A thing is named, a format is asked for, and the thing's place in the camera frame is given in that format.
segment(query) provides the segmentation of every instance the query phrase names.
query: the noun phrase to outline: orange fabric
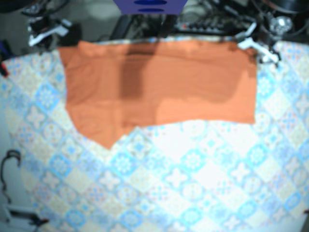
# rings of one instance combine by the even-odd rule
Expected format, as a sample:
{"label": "orange fabric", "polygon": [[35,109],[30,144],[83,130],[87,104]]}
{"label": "orange fabric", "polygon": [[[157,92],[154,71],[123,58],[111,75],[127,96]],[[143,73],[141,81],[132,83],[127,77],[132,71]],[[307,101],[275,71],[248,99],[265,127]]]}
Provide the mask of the orange fabric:
{"label": "orange fabric", "polygon": [[254,123],[256,65],[233,43],[80,42],[59,51],[66,109],[81,134],[105,147],[135,126],[189,119]]}

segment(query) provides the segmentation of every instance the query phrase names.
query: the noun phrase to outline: black cable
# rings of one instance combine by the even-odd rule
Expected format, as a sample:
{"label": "black cable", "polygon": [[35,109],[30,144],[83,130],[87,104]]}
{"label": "black cable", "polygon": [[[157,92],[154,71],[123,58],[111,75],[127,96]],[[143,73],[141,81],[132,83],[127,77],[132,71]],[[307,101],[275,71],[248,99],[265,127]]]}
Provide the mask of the black cable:
{"label": "black cable", "polygon": [[5,196],[5,198],[8,200],[8,204],[10,204],[12,202],[12,200],[6,193],[6,182],[3,178],[3,167],[4,167],[4,163],[12,157],[17,159],[17,161],[18,161],[17,166],[19,167],[20,166],[20,160],[21,160],[21,155],[20,155],[19,151],[8,150],[7,153],[6,153],[6,156],[1,161],[1,168],[0,168],[0,180],[1,180],[1,183],[2,183],[1,191],[2,191],[3,195]]}
{"label": "black cable", "polygon": [[49,222],[49,219],[40,219],[40,218],[32,218],[32,222],[30,223],[30,225],[34,225],[35,226],[35,229],[33,232],[37,232],[39,230],[39,228],[48,223]]}
{"label": "black cable", "polygon": [[159,36],[162,38],[166,38],[170,32],[172,31],[174,25],[176,24],[177,16],[176,15],[167,15],[164,22],[162,23],[161,30],[159,32]]}

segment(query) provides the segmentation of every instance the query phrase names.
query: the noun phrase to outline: blue tile pattern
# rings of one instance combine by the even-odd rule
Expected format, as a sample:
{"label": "blue tile pattern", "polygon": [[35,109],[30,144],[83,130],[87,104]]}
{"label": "blue tile pattern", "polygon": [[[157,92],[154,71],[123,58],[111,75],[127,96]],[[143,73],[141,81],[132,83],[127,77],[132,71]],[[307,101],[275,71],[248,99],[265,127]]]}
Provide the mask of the blue tile pattern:
{"label": "blue tile pattern", "polygon": [[[1,101],[48,231],[231,232],[300,217],[309,207],[309,46],[276,46],[278,69],[258,67],[255,124],[136,128],[111,150],[71,126],[57,51],[6,61]],[[24,84],[29,73],[35,85]]]}

